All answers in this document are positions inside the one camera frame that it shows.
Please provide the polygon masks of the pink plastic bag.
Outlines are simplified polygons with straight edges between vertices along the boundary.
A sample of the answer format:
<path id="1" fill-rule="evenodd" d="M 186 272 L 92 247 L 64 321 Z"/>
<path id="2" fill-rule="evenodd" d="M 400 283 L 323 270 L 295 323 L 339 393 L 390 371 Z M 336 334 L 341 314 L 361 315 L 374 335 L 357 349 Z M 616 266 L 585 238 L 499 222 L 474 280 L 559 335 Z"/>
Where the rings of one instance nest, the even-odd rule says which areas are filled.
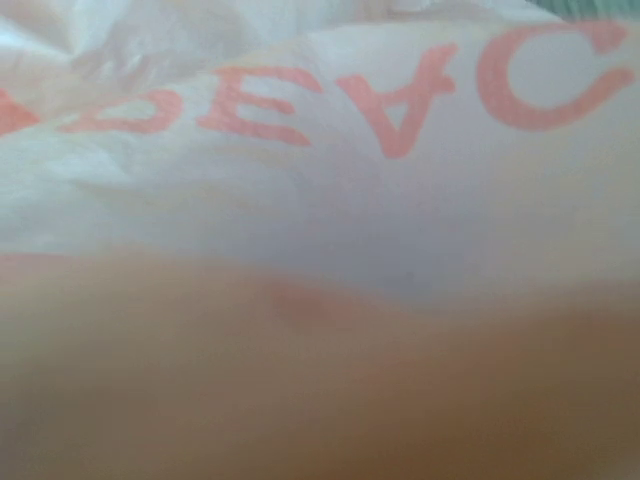
<path id="1" fill-rule="evenodd" d="M 635 479 L 639 22 L 1 8 L 5 479 Z"/>

